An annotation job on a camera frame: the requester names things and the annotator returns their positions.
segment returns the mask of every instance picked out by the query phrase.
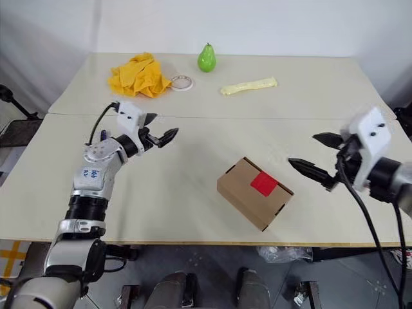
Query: plastic bag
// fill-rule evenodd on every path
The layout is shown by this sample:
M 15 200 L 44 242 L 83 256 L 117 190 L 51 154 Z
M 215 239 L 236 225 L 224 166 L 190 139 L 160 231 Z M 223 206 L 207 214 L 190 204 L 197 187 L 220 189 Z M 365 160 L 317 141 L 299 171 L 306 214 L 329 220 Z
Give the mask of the plastic bag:
M 288 263 L 297 259 L 312 260 L 312 248 L 304 247 L 256 247 L 267 263 Z

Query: red label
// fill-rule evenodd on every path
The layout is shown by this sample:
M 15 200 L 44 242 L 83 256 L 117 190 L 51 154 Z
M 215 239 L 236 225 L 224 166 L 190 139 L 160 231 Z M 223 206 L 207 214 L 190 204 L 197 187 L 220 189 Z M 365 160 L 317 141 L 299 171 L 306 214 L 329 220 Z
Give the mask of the red label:
M 279 182 L 265 172 L 260 172 L 250 184 L 264 196 L 268 196 Z

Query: white backdrop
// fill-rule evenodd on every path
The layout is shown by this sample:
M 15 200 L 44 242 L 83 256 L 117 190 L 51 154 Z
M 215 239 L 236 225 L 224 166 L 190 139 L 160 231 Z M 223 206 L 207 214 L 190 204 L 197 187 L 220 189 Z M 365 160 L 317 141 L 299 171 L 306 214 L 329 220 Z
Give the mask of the white backdrop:
M 216 53 L 352 56 L 403 105 L 411 12 L 411 0 L 0 0 L 0 82 L 46 111 L 89 52 L 199 53 L 210 42 Z

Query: green pear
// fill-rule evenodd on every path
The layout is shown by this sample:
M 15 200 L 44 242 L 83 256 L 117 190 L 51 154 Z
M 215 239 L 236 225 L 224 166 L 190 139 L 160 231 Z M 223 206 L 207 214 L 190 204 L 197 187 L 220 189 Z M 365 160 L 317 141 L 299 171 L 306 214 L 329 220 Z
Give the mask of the green pear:
M 198 57 L 198 66 L 203 72 L 210 72 L 216 66 L 216 57 L 212 45 L 207 43 Z

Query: yellow cloth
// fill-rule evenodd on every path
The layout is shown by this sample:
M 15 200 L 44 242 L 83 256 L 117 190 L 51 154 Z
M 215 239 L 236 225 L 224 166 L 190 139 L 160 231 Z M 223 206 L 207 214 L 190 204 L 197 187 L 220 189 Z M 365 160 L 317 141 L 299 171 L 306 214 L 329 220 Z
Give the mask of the yellow cloth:
M 108 79 L 113 92 L 134 97 L 141 92 L 155 98 L 163 93 L 172 82 L 165 79 L 160 63 L 151 53 L 143 53 L 129 60 L 123 66 L 112 68 L 113 77 Z

